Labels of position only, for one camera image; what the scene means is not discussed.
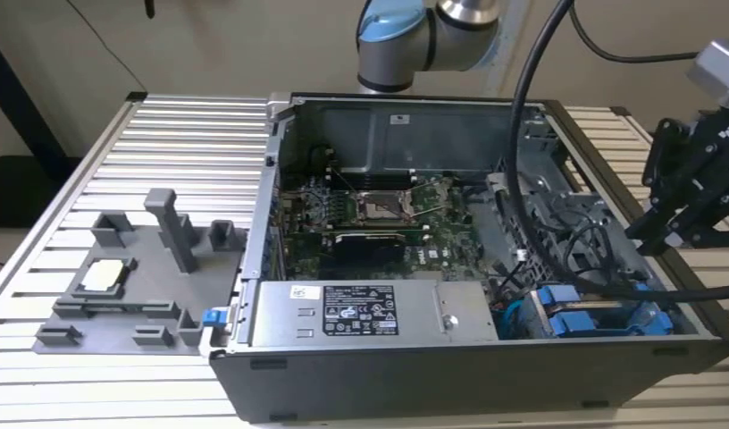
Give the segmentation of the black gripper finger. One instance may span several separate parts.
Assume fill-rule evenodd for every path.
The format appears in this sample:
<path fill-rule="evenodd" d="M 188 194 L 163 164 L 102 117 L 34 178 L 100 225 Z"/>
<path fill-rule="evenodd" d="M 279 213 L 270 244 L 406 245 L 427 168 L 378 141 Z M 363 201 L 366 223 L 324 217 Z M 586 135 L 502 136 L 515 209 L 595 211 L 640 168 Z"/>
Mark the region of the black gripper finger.
<path fill-rule="evenodd" d="M 627 237 L 640 241 L 638 251 L 643 256 L 658 256 L 668 248 L 668 222 L 680 207 L 672 176 L 680 167 L 679 157 L 690 132 L 690 126 L 671 118 L 664 118 L 656 126 L 642 177 L 643 184 L 651 190 L 650 205 L 626 229 Z"/>
<path fill-rule="evenodd" d="M 729 248 L 729 230 L 718 225 L 729 219 L 729 206 L 687 207 L 670 222 L 670 236 L 691 248 Z"/>

